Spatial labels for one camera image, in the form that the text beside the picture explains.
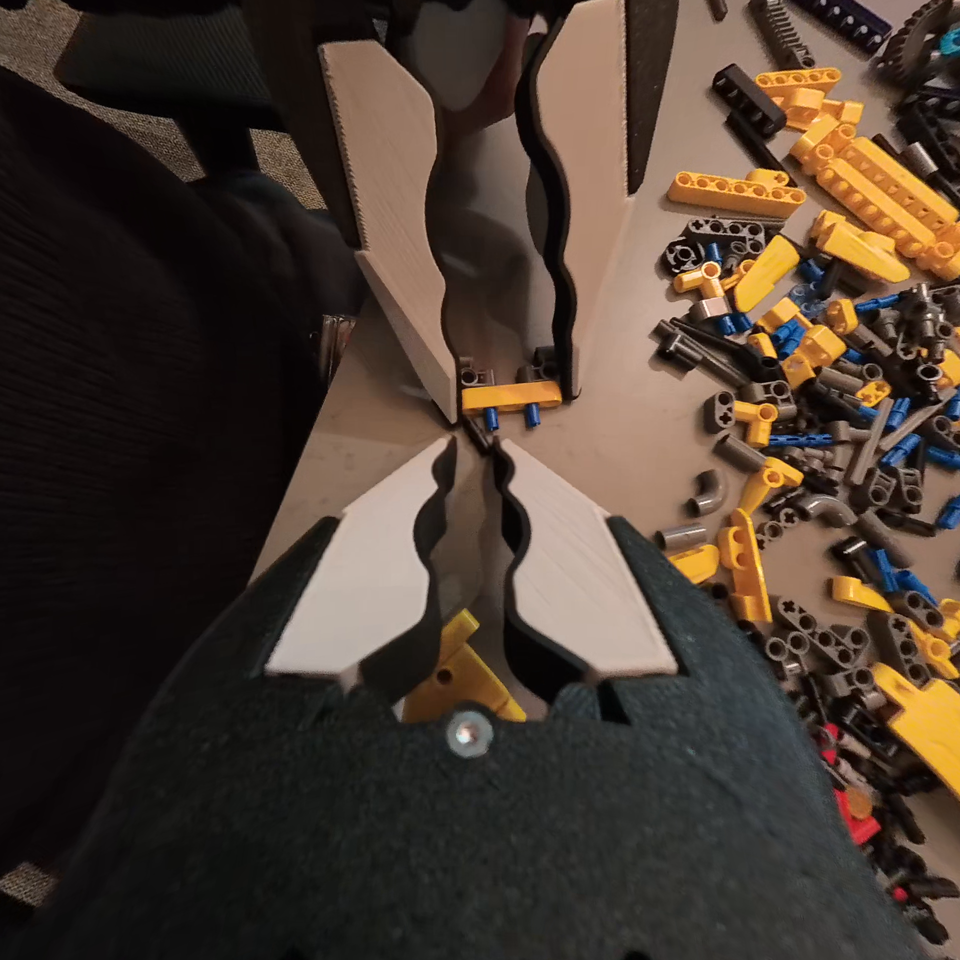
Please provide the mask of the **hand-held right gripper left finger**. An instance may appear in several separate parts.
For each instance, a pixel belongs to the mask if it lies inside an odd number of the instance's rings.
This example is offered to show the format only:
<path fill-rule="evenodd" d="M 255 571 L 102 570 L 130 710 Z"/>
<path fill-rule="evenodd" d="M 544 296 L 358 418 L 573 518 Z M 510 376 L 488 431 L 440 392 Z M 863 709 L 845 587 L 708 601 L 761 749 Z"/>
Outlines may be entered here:
<path fill-rule="evenodd" d="M 456 438 L 440 438 L 342 509 L 266 660 L 270 676 L 403 698 L 438 665 L 430 557 L 447 531 Z"/>

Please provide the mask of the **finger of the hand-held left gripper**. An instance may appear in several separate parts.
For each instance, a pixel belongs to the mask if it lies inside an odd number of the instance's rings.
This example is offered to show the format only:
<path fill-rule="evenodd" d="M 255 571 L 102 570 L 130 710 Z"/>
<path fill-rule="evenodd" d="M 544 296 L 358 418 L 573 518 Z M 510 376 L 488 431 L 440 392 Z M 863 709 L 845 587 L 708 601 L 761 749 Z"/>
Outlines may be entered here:
<path fill-rule="evenodd" d="M 542 258 L 561 394 L 581 394 L 628 196 L 624 2 L 574 4 L 538 38 L 516 90 L 515 119 L 546 199 Z"/>
<path fill-rule="evenodd" d="M 434 103 L 376 40 L 325 43 L 318 58 L 359 235 L 355 258 L 423 389 L 454 425 L 460 387 L 444 331 L 447 284 L 426 223 Z"/>

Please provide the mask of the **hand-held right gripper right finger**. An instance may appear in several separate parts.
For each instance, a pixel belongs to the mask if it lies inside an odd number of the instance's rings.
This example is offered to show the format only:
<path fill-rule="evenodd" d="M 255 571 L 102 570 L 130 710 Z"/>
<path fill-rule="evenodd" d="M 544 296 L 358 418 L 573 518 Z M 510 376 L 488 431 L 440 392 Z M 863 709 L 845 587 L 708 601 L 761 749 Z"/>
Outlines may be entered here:
<path fill-rule="evenodd" d="M 572 684 L 677 675 L 614 517 L 513 440 L 497 440 L 492 457 L 511 552 L 503 605 L 513 676 L 553 704 Z"/>

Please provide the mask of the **yellow beam with blue pins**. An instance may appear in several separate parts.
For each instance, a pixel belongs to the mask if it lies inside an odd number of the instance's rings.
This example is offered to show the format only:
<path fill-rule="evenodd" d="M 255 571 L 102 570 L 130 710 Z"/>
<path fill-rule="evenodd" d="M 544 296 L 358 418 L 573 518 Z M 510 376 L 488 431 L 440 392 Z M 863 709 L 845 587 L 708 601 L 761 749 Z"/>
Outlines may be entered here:
<path fill-rule="evenodd" d="M 497 431 L 501 415 L 509 413 L 522 414 L 526 427 L 533 429 L 543 410 L 564 403 L 552 345 L 537 347 L 511 382 L 498 383 L 494 370 L 478 366 L 472 357 L 459 358 L 458 375 L 462 416 L 480 418 L 488 432 Z"/>

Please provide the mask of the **person's left hand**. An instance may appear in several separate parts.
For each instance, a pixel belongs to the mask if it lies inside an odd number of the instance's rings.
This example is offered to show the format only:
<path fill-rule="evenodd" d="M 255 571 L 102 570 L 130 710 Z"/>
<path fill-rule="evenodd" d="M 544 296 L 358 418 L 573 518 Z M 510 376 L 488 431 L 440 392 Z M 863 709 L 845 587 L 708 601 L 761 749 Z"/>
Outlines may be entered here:
<path fill-rule="evenodd" d="M 475 102 L 478 129 L 493 126 L 515 111 L 516 90 L 522 77 L 531 22 L 530 18 L 507 13 L 500 52 Z"/>

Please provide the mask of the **pile of toy building parts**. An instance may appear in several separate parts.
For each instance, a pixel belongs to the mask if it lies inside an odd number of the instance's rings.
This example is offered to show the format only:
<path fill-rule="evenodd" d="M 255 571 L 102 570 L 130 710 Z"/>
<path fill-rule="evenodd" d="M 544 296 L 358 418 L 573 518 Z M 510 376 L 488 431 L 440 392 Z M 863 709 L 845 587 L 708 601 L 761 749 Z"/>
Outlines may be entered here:
<path fill-rule="evenodd" d="M 797 2 L 899 88 L 897 147 L 858 132 L 782 2 L 748 8 L 776 70 L 720 69 L 711 91 L 757 167 L 678 172 L 667 198 L 703 208 L 660 257 L 681 295 L 656 355 L 724 386 L 702 431 L 735 472 L 708 469 L 693 522 L 654 534 L 667 559 L 725 603 L 791 700 L 855 846 L 936 958 L 952 939 L 910 798 L 948 791 L 885 726 L 872 667 L 958 691 L 958 598 L 923 576 L 958 537 L 958 2 L 902 27 L 858 2 Z"/>

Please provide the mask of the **black chair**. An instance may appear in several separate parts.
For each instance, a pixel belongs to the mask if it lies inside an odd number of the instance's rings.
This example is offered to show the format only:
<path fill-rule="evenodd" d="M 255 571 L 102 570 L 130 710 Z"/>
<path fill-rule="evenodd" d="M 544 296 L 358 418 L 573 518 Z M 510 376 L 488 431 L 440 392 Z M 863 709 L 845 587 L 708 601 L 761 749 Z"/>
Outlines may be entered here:
<path fill-rule="evenodd" d="M 253 131 L 285 133 L 241 11 L 87 13 L 54 78 L 91 104 L 174 123 L 204 174 L 258 174 Z"/>

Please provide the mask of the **person's dark knit clothing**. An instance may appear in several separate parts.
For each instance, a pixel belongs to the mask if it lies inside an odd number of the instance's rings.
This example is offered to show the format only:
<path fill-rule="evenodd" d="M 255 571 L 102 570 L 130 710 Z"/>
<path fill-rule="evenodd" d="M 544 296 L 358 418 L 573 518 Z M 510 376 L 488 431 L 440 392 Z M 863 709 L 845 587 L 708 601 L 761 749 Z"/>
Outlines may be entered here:
<path fill-rule="evenodd" d="M 2 69 L 2 875 L 63 869 L 130 731 L 248 582 L 369 291 L 264 174 L 188 183 Z"/>

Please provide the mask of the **yellow curved panel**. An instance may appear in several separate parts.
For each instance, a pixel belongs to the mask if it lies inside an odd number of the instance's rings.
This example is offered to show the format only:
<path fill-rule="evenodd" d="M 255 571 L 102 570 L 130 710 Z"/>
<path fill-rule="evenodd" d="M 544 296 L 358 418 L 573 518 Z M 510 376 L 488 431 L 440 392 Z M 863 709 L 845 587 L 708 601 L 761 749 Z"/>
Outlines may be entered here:
<path fill-rule="evenodd" d="M 883 663 L 872 666 L 871 673 L 886 701 L 883 722 L 887 729 L 958 799 L 958 691 L 940 678 L 918 687 Z"/>

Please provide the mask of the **yellow frame assembly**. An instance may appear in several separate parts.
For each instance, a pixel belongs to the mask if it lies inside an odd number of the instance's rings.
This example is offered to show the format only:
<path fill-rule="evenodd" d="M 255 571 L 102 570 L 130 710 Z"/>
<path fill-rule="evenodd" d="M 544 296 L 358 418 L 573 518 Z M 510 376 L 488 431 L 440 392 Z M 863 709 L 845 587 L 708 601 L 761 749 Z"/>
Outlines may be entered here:
<path fill-rule="evenodd" d="M 526 721 L 526 713 L 506 685 L 471 646 L 478 629 L 479 622 L 466 608 L 443 626 L 438 663 L 433 673 L 405 696 L 402 722 L 436 721 L 468 704 L 483 707 L 504 721 Z"/>

